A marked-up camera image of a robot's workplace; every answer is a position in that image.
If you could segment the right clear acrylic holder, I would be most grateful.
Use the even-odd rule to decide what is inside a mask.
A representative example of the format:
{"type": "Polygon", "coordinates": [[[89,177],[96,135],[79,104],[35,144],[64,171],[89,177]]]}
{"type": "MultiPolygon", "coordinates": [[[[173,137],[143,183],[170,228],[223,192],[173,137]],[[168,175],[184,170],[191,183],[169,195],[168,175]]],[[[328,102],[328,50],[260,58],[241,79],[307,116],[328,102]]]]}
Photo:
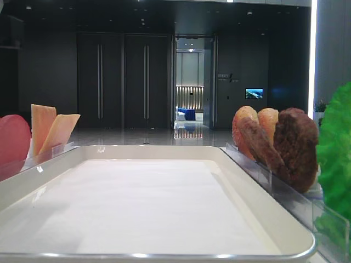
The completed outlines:
{"type": "Polygon", "coordinates": [[[244,156],[237,147],[226,144],[222,150],[261,188],[315,234],[321,262],[350,262],[350,221],[324,203],[320,185],[301,194],[278,179],[267,167],[244,156]]]}

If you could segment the red tomato slice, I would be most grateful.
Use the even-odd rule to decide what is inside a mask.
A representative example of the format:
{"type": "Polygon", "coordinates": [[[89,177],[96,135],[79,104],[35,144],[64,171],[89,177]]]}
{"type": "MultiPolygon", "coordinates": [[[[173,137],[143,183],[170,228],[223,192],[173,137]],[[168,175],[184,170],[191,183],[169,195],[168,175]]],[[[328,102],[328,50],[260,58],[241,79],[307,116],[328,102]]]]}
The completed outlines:
{"type": "Polygon", "coordinates": [[[25,160],[30,148],[28,123],[19,115],[1,118],[1,165],[25,160]]]}

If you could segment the dark double door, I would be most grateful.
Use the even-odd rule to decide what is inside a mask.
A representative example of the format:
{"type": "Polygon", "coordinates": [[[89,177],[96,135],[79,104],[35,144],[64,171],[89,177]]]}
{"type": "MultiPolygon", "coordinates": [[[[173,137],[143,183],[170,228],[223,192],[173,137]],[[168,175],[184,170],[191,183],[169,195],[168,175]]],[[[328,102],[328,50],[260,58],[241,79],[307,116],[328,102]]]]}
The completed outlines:
{"type": "Polygon", "coordinates": [[[79,34],[78,125],[81,128],[120,128],[122,36],[79,34]]]}
{"type": "Polygon", "coordinates": [[[167,128],[167,37],[127,35],[125,45],[125,126],[167,128]]]}

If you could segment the potted green plant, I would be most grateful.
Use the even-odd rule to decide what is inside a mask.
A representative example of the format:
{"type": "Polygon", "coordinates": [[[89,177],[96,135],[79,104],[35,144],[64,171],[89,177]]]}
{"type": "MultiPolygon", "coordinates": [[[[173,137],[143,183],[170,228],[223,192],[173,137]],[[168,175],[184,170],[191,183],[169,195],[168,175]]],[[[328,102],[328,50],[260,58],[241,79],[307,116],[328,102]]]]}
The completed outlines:
{"type": "Polygon", "coordinates": [[[328,103],[324,102],[323,100],[319,100],[314,104],[314,112],[316,113],[323,113],[325,112],[328,103]]]}

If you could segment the green lettuce leaf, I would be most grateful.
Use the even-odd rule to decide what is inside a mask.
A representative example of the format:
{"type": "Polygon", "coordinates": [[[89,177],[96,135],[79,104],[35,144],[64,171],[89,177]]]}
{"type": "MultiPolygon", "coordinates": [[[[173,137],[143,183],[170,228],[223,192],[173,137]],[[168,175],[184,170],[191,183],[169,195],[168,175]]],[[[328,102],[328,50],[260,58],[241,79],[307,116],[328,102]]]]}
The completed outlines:
{"type": "Polygon", "coordinates": [[[350,221],[350,83],[340,86],[321,121],[318,182],[325,205],[350,221]]]}

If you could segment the clear acrylic holder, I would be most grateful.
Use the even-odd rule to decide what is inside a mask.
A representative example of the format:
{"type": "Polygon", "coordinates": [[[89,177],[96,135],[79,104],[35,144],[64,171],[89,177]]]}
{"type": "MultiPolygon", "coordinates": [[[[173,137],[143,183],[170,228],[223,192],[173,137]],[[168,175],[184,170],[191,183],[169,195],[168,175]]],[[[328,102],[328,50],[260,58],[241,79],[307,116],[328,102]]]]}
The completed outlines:
{"type": "Polygon", "coordinates": [[[226,144],[222,150],[261,188],[315,234],[321,262],[350,262],[350,221],[324,203],[320,185],[301,194],[278,179],[267,167],[244,156],[237,147],[226,144]]]}
{"type": "Polygon", "coordinates": [[[1,181],[19,174],[21,171],[32,167],[40,166],[42,163],[53,159],[67,151],[73,150],[76,147],[74,142],[65,145],[57,145],[50,150],[43,152],[37,156],[27,158],[22,161],[15,161],[1,166],[1,181]]]}

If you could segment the white rectangular serving tray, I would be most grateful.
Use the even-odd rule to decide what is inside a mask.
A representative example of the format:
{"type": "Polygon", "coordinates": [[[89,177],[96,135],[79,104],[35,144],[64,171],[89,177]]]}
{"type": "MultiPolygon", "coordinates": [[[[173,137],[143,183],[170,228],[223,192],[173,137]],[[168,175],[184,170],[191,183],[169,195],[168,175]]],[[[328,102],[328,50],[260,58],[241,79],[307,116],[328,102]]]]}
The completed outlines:
{"type": "Polygon", "coordinates": [[[1,182],[1,262],[306,262],[310,230],[211,146],[82,146],[1,182]]]}

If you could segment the orange cheese slice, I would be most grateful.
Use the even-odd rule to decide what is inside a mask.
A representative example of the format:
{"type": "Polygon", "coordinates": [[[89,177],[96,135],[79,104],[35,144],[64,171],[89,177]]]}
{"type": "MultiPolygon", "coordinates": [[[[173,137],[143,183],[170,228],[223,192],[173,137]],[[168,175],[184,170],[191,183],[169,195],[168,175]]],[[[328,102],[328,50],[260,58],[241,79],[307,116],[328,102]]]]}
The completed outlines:
{"type": "Polygon", "coordinates": [[[36,104],[31,105],[33,156],[39,154],[55,119],[55,107],[36,104]]]}
{"type": "Polygon", "coordinates": [[[39,154],[53,147],[66,145],[80,116],[79,114],[57,115],[39,154]]]}

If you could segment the thin brown meat patty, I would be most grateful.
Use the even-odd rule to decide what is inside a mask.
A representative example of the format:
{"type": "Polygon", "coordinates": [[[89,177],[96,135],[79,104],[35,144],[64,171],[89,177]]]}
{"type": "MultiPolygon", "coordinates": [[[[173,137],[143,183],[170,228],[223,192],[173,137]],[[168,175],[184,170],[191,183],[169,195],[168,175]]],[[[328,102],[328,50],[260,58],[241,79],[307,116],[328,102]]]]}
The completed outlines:
{"type": "Polygon", "coordinates": [[[290,182],[290,175],[277,150],[270,144],[265,130],[259,123],[244,117],[239,120],[237,127],[250,153],[259,163],[265,164],[273,174],[284,182],[290,182]]]}

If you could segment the left dark double door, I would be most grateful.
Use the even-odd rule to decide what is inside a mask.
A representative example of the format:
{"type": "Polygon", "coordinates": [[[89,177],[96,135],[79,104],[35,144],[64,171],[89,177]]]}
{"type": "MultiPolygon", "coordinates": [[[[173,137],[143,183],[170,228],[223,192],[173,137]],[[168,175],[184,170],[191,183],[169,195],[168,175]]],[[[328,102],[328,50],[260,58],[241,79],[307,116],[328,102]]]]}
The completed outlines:
{"type": "Polygon", "coordinates": [[[120,128],[122,36],[79,34],[78,125],[81,128],[120,128]]]}

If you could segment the small wall display screen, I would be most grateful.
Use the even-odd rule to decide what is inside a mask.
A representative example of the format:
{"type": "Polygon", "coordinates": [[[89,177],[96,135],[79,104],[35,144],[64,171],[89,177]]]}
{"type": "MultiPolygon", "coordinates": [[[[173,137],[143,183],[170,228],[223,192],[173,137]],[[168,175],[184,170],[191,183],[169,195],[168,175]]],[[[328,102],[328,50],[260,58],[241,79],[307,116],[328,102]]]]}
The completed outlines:
{"type": "Polygon", "coordinates": [[[245,99],[263,99],[263,89],[245,89],[245,99]]]}

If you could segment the white paper tray liner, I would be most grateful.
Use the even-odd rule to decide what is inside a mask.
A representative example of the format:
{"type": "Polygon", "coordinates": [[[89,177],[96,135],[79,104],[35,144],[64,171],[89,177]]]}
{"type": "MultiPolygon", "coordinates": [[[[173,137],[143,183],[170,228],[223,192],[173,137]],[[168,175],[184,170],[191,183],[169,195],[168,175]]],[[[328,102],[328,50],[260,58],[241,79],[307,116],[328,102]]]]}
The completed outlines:
{"type": "Polygon", "coordinates": [[[90,160],[1,212],[1,252],[269,255],[213,161],[90,160]]]}

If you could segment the right dark double door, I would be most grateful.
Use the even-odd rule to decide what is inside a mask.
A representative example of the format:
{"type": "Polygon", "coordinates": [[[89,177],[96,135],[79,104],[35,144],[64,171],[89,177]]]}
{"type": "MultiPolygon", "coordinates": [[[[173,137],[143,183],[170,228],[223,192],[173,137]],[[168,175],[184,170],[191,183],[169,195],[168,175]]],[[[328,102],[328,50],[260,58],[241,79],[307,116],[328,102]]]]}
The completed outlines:
{"type": "Polygon", "coordinates": [[[127,35],[125,45],[125,126],[167,128],[167,37],[127,35]]]}

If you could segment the left clear acrylic holder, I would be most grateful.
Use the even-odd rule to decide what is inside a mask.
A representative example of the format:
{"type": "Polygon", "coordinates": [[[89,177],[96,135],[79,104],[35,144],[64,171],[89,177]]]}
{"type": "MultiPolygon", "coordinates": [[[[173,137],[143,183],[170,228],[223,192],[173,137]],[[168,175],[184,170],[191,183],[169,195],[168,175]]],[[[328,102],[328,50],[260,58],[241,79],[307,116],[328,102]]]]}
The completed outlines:
{"type": "Polygon", "coordinates": [[[43,152],[37,156],[27,158],[22,161],[15,161],[1,166],[1,181],[19,174],[21,171],[32,167],[40,166],[42,163],[53,159],[67,151],[73,150],[76,147],[74,142],[65,145],[57,145],[50,150],[43,152]]]}

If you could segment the rear orange cheese slice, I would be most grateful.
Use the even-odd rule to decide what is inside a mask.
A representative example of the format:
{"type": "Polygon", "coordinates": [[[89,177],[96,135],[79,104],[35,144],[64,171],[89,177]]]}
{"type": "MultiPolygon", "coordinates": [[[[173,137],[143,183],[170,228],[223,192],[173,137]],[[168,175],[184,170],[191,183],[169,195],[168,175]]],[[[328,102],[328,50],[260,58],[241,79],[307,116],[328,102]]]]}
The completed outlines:
{"type": "Polygon", "coordinates": [[[36,104],[31,105],[33,156],[39,154],[55,119],[55,107],[36,104]]]}

